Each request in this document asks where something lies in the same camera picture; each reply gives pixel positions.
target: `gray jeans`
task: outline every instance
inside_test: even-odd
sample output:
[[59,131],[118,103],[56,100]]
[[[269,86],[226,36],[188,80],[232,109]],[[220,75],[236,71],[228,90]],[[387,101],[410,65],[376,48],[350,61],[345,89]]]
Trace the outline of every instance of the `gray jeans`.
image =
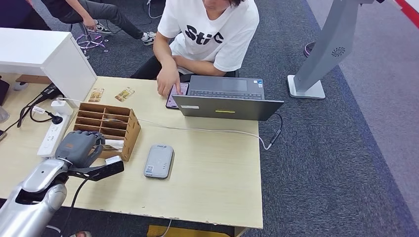
[[[137,29],[135,25],[133,25],[121,13],[121,11],[119,11],[117,6],[88,0],[79,0],[79,2],[93,19],[109,20],[134,39],[140,39],[143,37],[142,31]],[[82,17],[74,10],[66,16],[59,18],[59,20],[67,24],[74,24],[83,21]]]

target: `shoe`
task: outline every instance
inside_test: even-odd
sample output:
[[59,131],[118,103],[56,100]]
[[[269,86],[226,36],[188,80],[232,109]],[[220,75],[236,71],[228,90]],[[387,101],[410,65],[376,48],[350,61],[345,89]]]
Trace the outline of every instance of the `shoe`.
[[106,35],[112,34],[112,32],[106,29],[98,20],[94,20],[94,21],[96,22],[96,29],[97,29],[96,33],[101,33],[101,34],[106,34]]
[[75,233],[74,235],[70,236],[70,237],[92,237],[90,232],[87,231],[80,231]]
[[143,41],[144,45],[152,45],[154,44],[154,38],[156,37],[156,33],[154,32],[144,32],[143,38],[141,40]]

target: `jeans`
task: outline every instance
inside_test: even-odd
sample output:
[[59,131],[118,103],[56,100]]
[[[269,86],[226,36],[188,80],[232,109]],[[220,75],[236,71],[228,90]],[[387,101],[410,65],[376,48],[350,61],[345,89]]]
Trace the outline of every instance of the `jeans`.
[[[136,79],[148,79],[148,80],[155,80],[157,75],[159,74],[160,70],[162,69],[162,65],[157,60],[156,56],[151,57],[145,64],[143,64],[132,76],[131,78]],[[188,82],[191,80],[191,76],[193,74],[186,74],[183,75],[179,73],[180,81],[181,82]],[[235,78],[236,71],[227,72],[225,77],[228,78]]]
[[[93,19],[109,20],[134,39],[143,37],[143,33],[119,11],[117,6],[88,0],[79,0],[79,2]],[[82,22],[83,18],[76,11],[72,10],[66,16],[59,18],[59,20],[63,23],[74,24]]]

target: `white t-shirt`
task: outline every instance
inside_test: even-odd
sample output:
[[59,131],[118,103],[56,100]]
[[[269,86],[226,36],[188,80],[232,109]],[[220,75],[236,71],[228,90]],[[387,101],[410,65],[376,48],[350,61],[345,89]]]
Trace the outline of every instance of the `white t-shirt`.
[[166,0],[158,31],[167,38],[176,37],[170,44],[173,55],[209,61],[218,70],[230,72],[241,68],[258,24],[254,0],[227,8],[213,21],[208,19],[202,0]]

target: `laptop keyboard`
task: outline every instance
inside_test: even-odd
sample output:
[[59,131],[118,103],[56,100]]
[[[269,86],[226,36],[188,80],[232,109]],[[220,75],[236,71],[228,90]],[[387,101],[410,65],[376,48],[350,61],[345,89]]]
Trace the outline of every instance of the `laptop keyboard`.
[[204,97],[218,97],[218,98],[252,99],[252,100],[262,99],[262,94],[248,94],[248,93],[206,91],[206,90],[191,90],[189,92],[189,95],[204,96]]

